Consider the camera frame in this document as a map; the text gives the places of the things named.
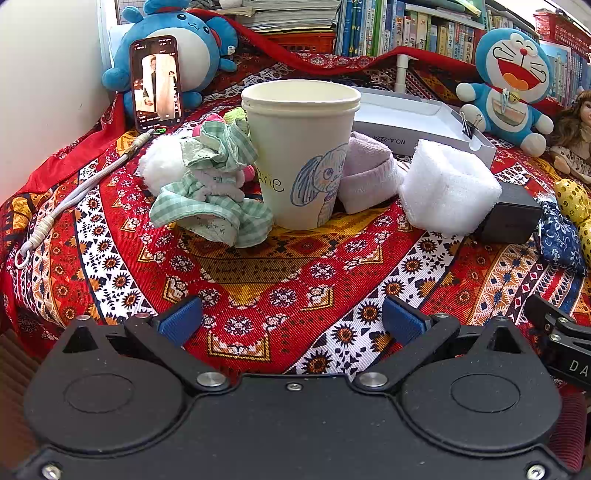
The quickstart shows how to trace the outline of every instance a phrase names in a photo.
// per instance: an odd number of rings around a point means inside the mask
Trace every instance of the smartphone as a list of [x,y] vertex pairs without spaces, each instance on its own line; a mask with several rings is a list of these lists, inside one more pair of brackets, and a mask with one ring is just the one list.
[[183,123],[176,38],[163,35],[134,41],[129,68],[137,130]]

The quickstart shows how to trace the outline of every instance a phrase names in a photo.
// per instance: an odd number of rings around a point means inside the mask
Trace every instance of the folded washcloth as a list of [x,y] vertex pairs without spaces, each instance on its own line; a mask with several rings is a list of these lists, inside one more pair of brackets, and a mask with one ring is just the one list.
[[390,149],[367,135],[351,133],[339,183],[339,200],[349,214],[396,195],[402,172]]

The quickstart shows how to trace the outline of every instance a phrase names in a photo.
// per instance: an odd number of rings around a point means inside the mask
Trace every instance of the doraemon plush toy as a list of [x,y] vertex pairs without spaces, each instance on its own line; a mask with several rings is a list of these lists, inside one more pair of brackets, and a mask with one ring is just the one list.
[[[542,48],[513,28],[485,34],[476,48],[476,69],[486,83],[460,83],[456,94],[466,120],[538,157],[546,149],[543,135],[552,132],[550,117],[531,106],[542,100],[553,82]],[[533,133],[535,127],[539,133]]]

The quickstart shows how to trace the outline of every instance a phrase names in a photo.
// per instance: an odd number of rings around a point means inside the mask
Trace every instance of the red patterned tablecloth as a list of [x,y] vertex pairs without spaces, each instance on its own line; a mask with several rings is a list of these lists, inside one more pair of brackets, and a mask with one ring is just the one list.
[[[314,77],[322,65],[349,66],[339,81],[353,85],[391,89],[395,82],[392,57],[370,68],[362,68],[367,61],[360,59],[300,60],[315,67],[294,70],[246,48],[238,72],[218,76],[181,129],[239,105],[247,85]],[[419,63],[407,86],[415,95],[457,103],[459,80]],[[469,324],[506,314],[527,333],[521,310],[528,295],[539,293],[591,325],[587,279],[544,263],[533,241],[483,245],[442,238],[413,228],[396,199],[356,215],[336,213],[311,232],[275,228],[266,242],[248,249],[208,242],[174,225],[154,228],[148,216],[153,198],[134,175],[139,155],[61,216],[25,270],[14,268],[15,252],[33,227],[132,141],[123,124],[118,98],[86,138],[55,154],[2,208],[2,325],[14,328],[37,355],[76,315],[117,323],[134,312],[163,312],[189,294],[202,298],[204,318],[186,349],[234,374],[352,375],[366,368],[399,348],[381,321],[386,294]],[[499,180],[524,185],[532,195],[552,192],[559,176],[546,161],[492,141]],[[258,194],[256,185],[249,194]]]

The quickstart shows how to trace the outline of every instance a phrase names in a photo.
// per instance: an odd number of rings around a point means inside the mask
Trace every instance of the white cord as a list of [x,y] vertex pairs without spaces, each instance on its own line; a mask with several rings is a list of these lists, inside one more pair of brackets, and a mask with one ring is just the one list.
[[20,250],[17,252],[17,256],[14,259],[14,266],[17,267],[19,270],[25,268],[29,263],[31,258],[31,253],[35,250],[41,242],[45,240],[53,225],[56,222],[56,219],[66,210],[75,207],[78,203],[91,191],[94,187],[96,187],[99,182],[105,178],[108,174],[115,171],[117,168],[121,167],[125,162],[127,162],[134,154],[143,147],[146,142],[148,142],[152,136],[154,135],[155,130],[151,128],[146,133],[143,133],[136,137],[133,143],[125,150],[123,155],[121,155],[117,160],[115,160],[111,165],[103,168],[101,171],[95,173],[92,177],[86,179],[83,183],[78,185],[65,199],[61,202],[55,210],[53,210],[49,215],[44,217],[33,230],[29,239],[23,243]]

